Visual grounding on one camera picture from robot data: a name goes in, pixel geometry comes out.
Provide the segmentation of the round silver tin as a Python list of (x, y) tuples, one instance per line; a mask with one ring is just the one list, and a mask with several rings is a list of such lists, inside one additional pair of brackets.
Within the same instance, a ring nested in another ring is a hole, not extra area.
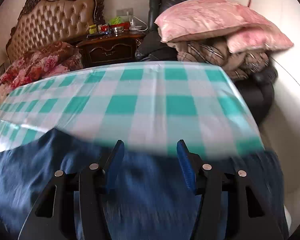
[(117, 27), (114, 27), (113, 28), (113, 32), (117, 35), (117, 34), (121, 34), (123, 33), (125, 30), (124, 30), (124, 27), (123, 26), (117, 26)]

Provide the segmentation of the red box on nightstand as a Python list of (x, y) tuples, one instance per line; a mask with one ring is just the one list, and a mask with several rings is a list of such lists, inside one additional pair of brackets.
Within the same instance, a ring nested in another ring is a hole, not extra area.
[(129, 22), (123, 22), (123, 23), (119, 23), (119, 24), (110, 24), (110, 23), (106, 23), (106, 24), (101, 24), (98, 26), (98, 31), (99, 32), (105, 32), (108, 29), (114, 29), (116, 27), (123, 27), (124, 30), (128, 30), (130, 27), (130, 23)]

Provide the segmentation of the yellow lidded jar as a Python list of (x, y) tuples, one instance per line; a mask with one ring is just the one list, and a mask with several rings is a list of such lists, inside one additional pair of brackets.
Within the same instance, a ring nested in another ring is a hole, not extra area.
[(95, 33), (97, 33), (97, 25), (93, 24), (89, 26), (89, 34), (90, 35), (94, 35)]

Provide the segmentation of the green plastic bag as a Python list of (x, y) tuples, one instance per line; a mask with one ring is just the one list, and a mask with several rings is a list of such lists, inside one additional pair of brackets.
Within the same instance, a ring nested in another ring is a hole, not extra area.
[(118, 24), (122, 24), (124, 23), (124, 21), (122, 20), (122, 18), (120, 16), (116, 16), (114, 18), (111, 18), (108, 23), (110, 25), (118, 25)]

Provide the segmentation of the tufted beige leather headboard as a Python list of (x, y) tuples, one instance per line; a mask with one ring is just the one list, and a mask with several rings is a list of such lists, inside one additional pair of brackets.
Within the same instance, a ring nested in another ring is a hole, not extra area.
[(89, 26), (105, 23), (103, 10), (104, 0), (26, 0), (6, 44), (9, 60), (55, 42), (80, 41)]

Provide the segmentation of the wall power socket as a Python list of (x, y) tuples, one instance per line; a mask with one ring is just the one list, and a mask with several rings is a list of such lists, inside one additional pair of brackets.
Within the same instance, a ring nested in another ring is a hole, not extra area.
[(123, 9), (117, 9), (116, 15), (117, 16), (133, 16), (133, 8), (123, 8)]

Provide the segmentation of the large pink satin pillow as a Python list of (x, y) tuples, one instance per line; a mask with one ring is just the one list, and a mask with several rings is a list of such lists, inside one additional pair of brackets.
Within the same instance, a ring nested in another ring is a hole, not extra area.
[(166, 9), (155, 20), (161, 42), (204, 40), (244, 27), (272, 27), (265, 17), (234, 0), (187, 0)]

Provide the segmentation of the blue denim jeans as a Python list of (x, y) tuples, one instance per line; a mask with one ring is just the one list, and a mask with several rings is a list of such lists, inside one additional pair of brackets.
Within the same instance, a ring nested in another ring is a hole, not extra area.
[[(101, 152), (97, 144), (57, 129), (36, 141), (0, 152), (0, 231), (17, 239), (34, 202), (54, 173), (81, 171)], [(271, 210), (283, 238), (288, 238), (283, 174), (274, 152), (210, 163), (226, 173), (244, 170)], [(199, 201), (186, 187), (175, 156), (126, 152), (103, 209), (113, 239), (189, 239)]]

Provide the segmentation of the brown plaid folded blanket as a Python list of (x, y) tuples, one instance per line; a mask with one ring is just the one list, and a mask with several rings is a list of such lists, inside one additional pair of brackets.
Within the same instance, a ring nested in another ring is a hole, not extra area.
[(265, 52), (230, 53), (222, 37), (200, 41), (169, 42), (176, 49), (178, 61), (201, 62), (220, 66), (233, 81), (247, 79), (269, 66)]

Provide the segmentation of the teal white checkered sheet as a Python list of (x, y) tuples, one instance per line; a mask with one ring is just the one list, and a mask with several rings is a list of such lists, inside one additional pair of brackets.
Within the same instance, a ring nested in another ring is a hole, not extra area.
[(0, 152), (57, 128), (109, 146), (220, 158), (264, 149), (241, 94), (219, 66), (153, 61), (88, 68), (12, 91), (0, 105)]

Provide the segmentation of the small pink satin pillow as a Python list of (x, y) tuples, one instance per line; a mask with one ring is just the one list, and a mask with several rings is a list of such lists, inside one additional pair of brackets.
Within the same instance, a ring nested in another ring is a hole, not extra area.
[(280, 30), (243, 28), (226, 37), (230, 53), (236, 54), (251, 50), (287, 50), (294, 43)]

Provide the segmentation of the red floral quilt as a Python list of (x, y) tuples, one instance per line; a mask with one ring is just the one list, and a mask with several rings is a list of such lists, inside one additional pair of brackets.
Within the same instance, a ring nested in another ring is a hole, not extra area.
[(0, 77), (0, 105), (20, 86), (80, 69), (83, 69), (82, 55), (69, 43), (56, 42), (40, 50), (30, 50)]

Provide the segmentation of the dark wooden nightstand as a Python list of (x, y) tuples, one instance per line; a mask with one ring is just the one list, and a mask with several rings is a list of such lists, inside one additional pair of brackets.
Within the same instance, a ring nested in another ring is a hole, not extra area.
[(135, 52), (146, 34), (140, 31), (124, 31), (79, 42), (84, 68), (135, 61)]

